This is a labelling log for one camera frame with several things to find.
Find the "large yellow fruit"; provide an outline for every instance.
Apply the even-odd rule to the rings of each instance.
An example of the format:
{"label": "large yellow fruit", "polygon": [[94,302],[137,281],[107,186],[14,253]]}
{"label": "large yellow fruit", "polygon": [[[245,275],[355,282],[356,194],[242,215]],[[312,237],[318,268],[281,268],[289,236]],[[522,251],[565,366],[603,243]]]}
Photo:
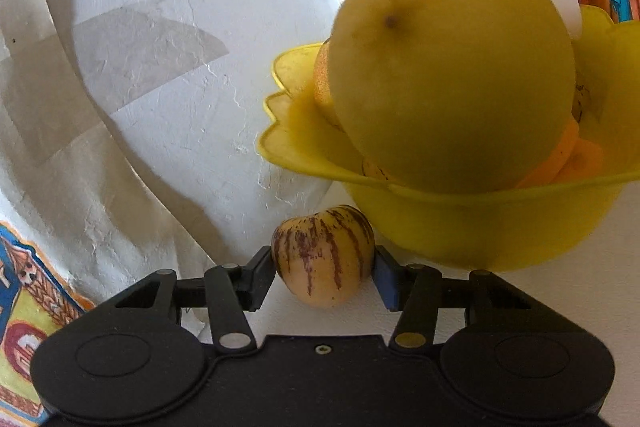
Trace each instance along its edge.
{"label": "large yellow fruit", "polygon": [[346,0],[329,83],[363,156],[433,192],[514,187],[554,150],[575,89],[550,0]]}

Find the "orange fruit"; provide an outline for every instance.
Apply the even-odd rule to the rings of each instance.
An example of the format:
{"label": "orange fruit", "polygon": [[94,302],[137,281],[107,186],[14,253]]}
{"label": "orange fruit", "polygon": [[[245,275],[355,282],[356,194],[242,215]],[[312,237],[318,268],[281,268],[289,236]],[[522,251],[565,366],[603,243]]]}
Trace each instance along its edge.
{"label": "orange fruit", "polygon": [[578,123],[574,120],[574,117],[571,117],[556,148],[545,161],[527,174],[527,176],[516,185],[516,188],[538,187],[551,183],[555,177],[558,176],[558,173],[562,170],[565,163],[569,161],[572,151],[576,147],[579,134],[580,128],[578,127]]}
{"label": "orange fruit", "polygon": [[342,130],[338,115],[335,114],[334,99],[332,99],[329,91],[328,55],[329,41],[326,40],[320,51],[318,51],[314,65],[314,100],[324,119],[334,127]]}
{"label": "orange fruit", "polygon": [[554,179],[554,183],[570,183],[594,178],[601,174],[603,161],[602,147],[578,138],[569,160]]}

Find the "white paper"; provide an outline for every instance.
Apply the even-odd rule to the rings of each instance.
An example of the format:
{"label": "white paper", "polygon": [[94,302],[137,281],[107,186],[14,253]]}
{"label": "white paper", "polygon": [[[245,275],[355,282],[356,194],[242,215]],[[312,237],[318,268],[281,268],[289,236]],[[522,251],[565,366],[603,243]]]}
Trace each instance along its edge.
{"label": "white paper", "polygon": [[273,59],[324,41],[338,0],[47,2],[120,149],[216,263],[246,263],[313,211],[329,182],[268,164],[255,139]]}
{"label": "white paper", "polygon": [[157,269],[213,263],[108,133],[45,0],[0,0],[0,172],[0,423],[33,425],[28,366],[46,336]]}

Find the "screw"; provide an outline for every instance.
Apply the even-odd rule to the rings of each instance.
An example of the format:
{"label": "screw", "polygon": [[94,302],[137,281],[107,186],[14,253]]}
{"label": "screw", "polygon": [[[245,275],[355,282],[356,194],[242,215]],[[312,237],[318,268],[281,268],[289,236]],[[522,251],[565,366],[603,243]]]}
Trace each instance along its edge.
{"label": "screw", "polygon": [[404,349],[417,349],[427,343],[427,339],[421,333],[400,333],[396,335],[396,344]]}
{"label": "screw", "polygon": [[331,348],[331,346],[327,346],[326,344],[320,344],[319,346],[316,346],[316,353],[318,355],[328,355],[332,351],[333,349]]}
{"label": "screw", "polygon": [[227,333],[220,337],[219,342],[226,349],[244,349],[251,344],[251,337],[244,333]]}

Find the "white tabletop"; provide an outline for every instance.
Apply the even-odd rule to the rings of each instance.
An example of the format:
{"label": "white tabletop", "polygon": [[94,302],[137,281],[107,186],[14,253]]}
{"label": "white tabletop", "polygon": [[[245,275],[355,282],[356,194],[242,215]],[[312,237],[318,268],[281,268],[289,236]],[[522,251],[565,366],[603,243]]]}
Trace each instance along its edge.
{"label": "white tabletop", "polygon": [[[67,54],[142,179],[218,263],[244,263],[274,227],[348,201],[339,185],[282,171],[254,150],[274,91],[271,60],[328,37],[340,0],[47,0]],[[603,340],[616,381],[603,415],[640,415],[640,187],[629,187],[588,240],[506,279]],[[390,247],[401,261],[413,256]],[[464,277],[458,271],[446,275]],[[297,302],[276,280],[252,318],[267,333],[382,333],[397,315],[372,283],[334,311]],[[440,314],[437,340],[462,327]]]}

